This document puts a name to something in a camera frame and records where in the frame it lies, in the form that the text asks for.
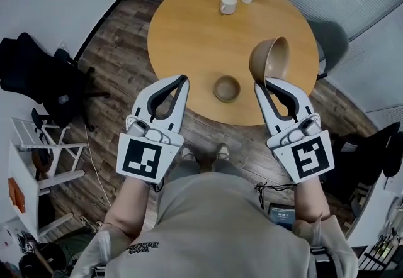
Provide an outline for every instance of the black strap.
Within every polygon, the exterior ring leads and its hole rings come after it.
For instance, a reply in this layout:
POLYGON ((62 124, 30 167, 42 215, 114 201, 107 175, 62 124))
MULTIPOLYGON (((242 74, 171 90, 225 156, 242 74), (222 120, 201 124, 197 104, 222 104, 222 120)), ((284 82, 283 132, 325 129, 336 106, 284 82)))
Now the black strap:
POLYGON ((315 258, 317 278, 338 278, 333 258, 327 252, 326 247, 311 247, 310 252, 315 258))

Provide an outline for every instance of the white sneaker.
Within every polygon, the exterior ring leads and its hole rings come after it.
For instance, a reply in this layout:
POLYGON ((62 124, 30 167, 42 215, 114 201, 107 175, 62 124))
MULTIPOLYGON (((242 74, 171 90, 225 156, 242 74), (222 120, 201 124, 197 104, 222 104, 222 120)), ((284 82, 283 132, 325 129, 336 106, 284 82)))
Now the white sneaker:
POLYGON ((217 149, 217 160, 229 160, 229 149, 226 144, 220 144, 217 149))
POLYGON ((182 160, 185 162, 196 162, 196 158, 193 155, 193 153, 191 152, 191 150, 187 147, 185 147, 184 149, 182 149, 182 160))

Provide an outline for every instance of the power cord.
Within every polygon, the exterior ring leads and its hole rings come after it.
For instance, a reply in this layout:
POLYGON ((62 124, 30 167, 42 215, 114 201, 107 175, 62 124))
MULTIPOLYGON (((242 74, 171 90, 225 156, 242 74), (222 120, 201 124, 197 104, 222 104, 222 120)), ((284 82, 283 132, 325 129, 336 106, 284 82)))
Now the power cord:
POLYGON ((256 190, 256 192, 259 193, 259 202, 260 202, 260 206, 261 208, 264 210, 264 189, 274 189, 277 192, 280 191, 284 191, 287 189, 291 189, 292 187, 297 186, 296 184, 283 184, 283 185, 267 185, 266 183, 258 183, 256 184, 256 186, 254 187, 254 189, 256 190))
POLYGON ((100 184, 100 186, 101 186, 101 188, 102 188, 103 194, 105 195, 105 198, 106 198, 106 200, 108 201, 109 205, 112 206, 112 204, 110 203, 110 201, 109 201, 109 199, 108 199, 108 196, 106 195, 106 192, 105 192, 105 190, 104 190, 104 188, 103 188, 103 186, 102 186, 101 180, 99 179, 98 171, 96 170, 96 167, 95 167, 95 165, 94 165, 93 154, 91 153, 91 147, 89 146, 88 132, 87 132, 87 127, 86 127, 86 125, 84 125, 84 129, 86 130, 87 146, 88 146, 88 150, 89 150, 89 157, 90 157, 90 159, 91 159, 91 163, 93 164, 93 167, 94 167, 94 170, 95 170, 95 174, 96 174, 96 176, 97 176, 97 178, 98 178, 98 182, 99 182, 99 184, 100 184))

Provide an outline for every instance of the small bowl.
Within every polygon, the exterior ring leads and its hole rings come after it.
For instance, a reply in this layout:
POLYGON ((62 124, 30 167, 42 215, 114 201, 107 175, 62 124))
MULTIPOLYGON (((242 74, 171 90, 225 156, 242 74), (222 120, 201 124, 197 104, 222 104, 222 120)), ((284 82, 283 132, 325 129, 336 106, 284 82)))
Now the small bowl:
POLYGON ((231 103, 237 99, 241 91, 239 82, 230 75, 223 75, 218 78, 213 86, 213 92, 218 100, 224 103, 231 103))
POLYGON ((265 77, 285 79, 290 49, 286 38, 260 42, 249 58, 249 71, 255 81, 264 83, 265 77))

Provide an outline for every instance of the forearm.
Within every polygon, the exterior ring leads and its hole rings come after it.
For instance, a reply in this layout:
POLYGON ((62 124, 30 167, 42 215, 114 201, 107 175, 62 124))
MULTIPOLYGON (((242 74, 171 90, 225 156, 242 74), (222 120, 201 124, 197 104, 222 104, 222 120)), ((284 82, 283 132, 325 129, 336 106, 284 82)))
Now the forearm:
POLYGON ((329 205, 318 177, 300 183, 294 191, 295 217, 308 223, 330 217, 329 205))
POLYGON ((105 216, 105 223, 121 229, 126 236, 136 239, 143 227, 150 188, 143 181, 127 177, 105 216))

